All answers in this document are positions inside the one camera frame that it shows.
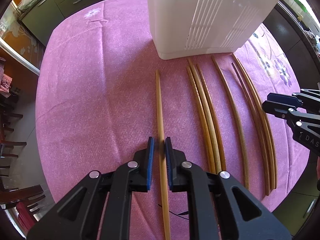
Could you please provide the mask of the light bamboo chopstick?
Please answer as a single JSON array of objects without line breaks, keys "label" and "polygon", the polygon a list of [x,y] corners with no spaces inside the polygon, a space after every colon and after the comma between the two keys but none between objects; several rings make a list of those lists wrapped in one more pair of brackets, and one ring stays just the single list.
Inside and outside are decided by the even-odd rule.
[{"label": "light bamboo chopstick", "polygon": [[158,148],[159,148],[159,177],[161,187],[162,215],[164,225],[165,239],[171,239],[170,217],[169,217],[169,197],[168,197],[168,179],[167,165],[164,153],[164,124],[162,110],[161,81],[159,70],[156,70],[156,102],[157,102],[157,130],[158,130]]}]

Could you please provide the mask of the white plastic utensil holder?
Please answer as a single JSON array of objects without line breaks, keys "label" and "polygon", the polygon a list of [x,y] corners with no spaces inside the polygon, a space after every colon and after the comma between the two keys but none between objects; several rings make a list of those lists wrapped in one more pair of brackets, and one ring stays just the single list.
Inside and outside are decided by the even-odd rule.
[{"label": "white plastic utensil holder", "polygon": [[279,0],[148,0],[150,32],[159,57],[233,53]]}]

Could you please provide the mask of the glass sliding door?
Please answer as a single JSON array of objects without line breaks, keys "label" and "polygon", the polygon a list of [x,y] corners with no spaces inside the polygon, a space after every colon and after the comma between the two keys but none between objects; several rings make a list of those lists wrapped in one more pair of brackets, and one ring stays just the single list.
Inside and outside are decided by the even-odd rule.
[{"label": "glass sliding door", "polygon": [[45,46],[19,20],[11,1],[1,17],[1,48],[18,63],[39,75]]}]

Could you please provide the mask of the pink floral tablecloth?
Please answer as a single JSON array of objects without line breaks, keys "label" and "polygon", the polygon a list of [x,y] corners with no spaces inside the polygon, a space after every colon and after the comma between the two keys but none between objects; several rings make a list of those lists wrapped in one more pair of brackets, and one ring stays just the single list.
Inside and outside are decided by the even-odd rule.
[{"label": "pink floral tablecloth", "polygon": [[223,73],[245,137],[250,192],[270,211],[302,175],[309,150],[284,120],[269,116],[277,157],[277,188],[265,194],[260,145],[230,55],[159,58],[147,0],[105,0],[61,22],[52,32],[36,94],[36,137],[43,172],[58,202],[92,170],[114,171],[157,137],[156,76],[161,77],[164,133],[175,149],[208,170],[189,61],[201,68],[223,141],[227,171],[243,180],[239,137],[221,82]]}]

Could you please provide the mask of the brown bamboo chopstick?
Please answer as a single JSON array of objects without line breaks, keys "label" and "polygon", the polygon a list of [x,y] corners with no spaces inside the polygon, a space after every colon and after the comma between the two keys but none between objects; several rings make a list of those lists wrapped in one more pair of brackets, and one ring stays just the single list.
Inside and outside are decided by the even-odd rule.
[{"label": "brown bamboo chopstick", "polygon": [[238,135],[239,139],[239,145],[240,145],[240,153],[242,158],[242,171],[243,171],[243,179],[244,179],[244,186],[246,189],[249,190],[249,166],[248,166],[248,157],[247,157],[247,150],[246,150],[246,144],[245,144],[245,137],[244,132],[242,129],[242,124],[240,120],[240,116],[238,113],[238,110],[236,108],[236,104],[233,98],[233,95],[231,93],[230,87],[227,83],[227,80],[222,72],[222,70],[219,67],[219,64],[217,63],[217,60],[214,56],[211,56],[212,62],[217,70],[217,73],[219,74],[219,77],[222,81],[223,87],[225,89],[229,105],[231,107],[231,111],[233,114],[234,122],[235,122],[235,130]]},{"label": "brown bamboo chopstick", "polygon": [[219,145],[219,154],[220,154],[220,160],[221,160],[221,167],[222,167],[222,171],[223,171],[223,170],[226,169],[226,160],[225,160],[225,154],[224,154],[224,149],[223,149],[221,133],[220,133],[219,125],[218,125],[218,122],[217,122],[217,117],[216,117],[216,114],[215,114],[215,110],[214,110],[213,103],[212,103],[212,100],[211,100],[211,97],[210,97],[210,94],[209,94],[209,91],[208,91],[208,87],[207,87],[206,81],[204,79],[203,72],[202,72],[202,70],[201,70],[201,68],[199,67],[198,64],[196,64],[196,69],[199,72],[201,81],[203,82],[204,91],[205,91],[205,94],[207,96],[208,104],[209,104],[210,111],[211,111],[211,114],[212,114],[212,119],[213,119],[213,122],[214,122],[217,142],[218,142],[218,145]]}]

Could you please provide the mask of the dark wooden chair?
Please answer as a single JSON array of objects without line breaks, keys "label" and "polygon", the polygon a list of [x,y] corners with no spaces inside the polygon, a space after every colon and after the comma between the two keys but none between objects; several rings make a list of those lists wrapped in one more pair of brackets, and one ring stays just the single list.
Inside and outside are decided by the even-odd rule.
[{"label": "dark wooden chair", "polygon": [[45,198],[44,178],[36,139],[35,90],[23,91],[12,112],[2,118],[5,136],[1,149],[1,207],[10,209],[28,202],[39,211],[32,198]]}]

